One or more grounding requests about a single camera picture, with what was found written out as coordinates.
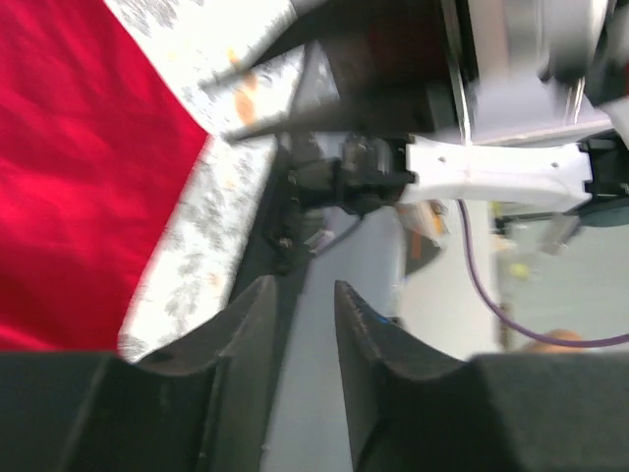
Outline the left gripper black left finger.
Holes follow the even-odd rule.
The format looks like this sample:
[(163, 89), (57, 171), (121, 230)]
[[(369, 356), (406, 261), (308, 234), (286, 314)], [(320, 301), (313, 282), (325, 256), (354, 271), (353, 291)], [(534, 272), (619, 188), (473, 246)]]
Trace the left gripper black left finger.
[(107, 353), (1, 357), (5, 471), (255, 471), (273, 358), (276, 285), (138, 363)]

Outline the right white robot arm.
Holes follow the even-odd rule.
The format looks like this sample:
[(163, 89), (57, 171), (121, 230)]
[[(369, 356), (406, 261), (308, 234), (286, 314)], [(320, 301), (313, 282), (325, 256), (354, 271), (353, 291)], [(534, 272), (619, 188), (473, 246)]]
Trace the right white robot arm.
[(463, 146), (351, 136), (338, 157), (289, 174), (302, 207), (365, 215), (436, 200), (506, 202), (592, 214), (628, 204), (628, 149), (614, 132), (557, 147)]

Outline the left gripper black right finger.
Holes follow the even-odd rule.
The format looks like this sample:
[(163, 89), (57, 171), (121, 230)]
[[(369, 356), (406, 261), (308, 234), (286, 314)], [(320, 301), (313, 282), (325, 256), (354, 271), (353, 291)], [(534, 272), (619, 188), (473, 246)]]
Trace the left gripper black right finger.
[(451, 358), (344, 282), (335, 324), (357, 471), (624, 471), (628, 357)]

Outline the red cloth napkin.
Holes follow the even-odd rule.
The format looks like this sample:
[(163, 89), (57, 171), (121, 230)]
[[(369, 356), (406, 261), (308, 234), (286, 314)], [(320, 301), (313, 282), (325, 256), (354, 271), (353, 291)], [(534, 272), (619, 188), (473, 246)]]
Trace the red cloth napkin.
[(101, 1), (1, 5), (1, 346), (103, 349), (208, 138)]

